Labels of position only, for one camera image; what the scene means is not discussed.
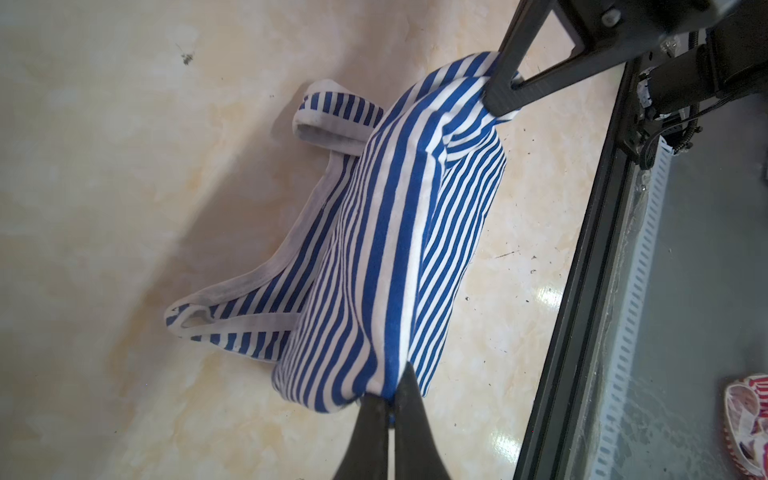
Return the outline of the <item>blue white striped tank top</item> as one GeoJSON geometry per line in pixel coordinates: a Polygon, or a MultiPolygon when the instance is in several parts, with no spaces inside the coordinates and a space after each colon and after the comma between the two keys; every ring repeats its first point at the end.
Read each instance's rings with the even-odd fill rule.
{"type": "Polygon", "coordinates": [[[328,151],[323,176],[270,259],[174,302],[168,330],[272,363],[274,389],[317,412],[391,398],[407,368],[426,393],[506,167],[482,102],[496,63],[456,60],[388,108],[311,84],[293,132],[328,151]]]}

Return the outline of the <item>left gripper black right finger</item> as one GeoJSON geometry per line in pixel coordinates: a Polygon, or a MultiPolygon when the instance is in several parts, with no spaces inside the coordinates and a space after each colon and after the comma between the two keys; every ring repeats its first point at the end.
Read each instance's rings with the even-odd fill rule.
{"type": "Polygon", "coordinates": [[[413,366],[408,363],[393,403],[395,478],[449,479],[429,425],[413,366]]]}

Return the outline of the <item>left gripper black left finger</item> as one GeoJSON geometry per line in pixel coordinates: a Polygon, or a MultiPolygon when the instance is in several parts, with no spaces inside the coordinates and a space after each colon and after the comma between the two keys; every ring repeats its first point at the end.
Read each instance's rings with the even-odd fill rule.
{"type": "Polygon", "coordinates": [[[361,399],[350,443],[335,480],[387,478],[389,420],[389,404],[385,399],[372,395],[361,399]]]}

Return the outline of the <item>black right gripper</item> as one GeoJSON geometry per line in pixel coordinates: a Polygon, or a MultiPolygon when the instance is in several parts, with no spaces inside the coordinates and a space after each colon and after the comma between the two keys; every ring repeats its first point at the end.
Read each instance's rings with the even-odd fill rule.
{"type": "Polygon", "coordinates": [[[484,87],[483,104],[496,117],[508,115],[582,81],[580,55],[626,48],[633,57],[666,37],[712,27],[737,5],[720,0],[522,1],[484,87]],[[525,79],[522,61],[550,14],[574,41],[573,54],[525,79]]]}

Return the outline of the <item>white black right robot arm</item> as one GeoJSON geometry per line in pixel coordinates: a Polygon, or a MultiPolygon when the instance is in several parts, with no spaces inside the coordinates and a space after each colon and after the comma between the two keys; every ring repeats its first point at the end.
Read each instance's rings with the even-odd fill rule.
{"type": "Polygon", "coordinates": [[[702,102],[721,107],[767,88],[764,1],[522,1],[502,41],[483,103],[496,117],[628,64],[636,95],[624,150],[650,169],[668,134],[689,148],[702,102]],[[574,43],[571,55],[523,80],[518,69],[544,21],[555,14],[574,43]]]}

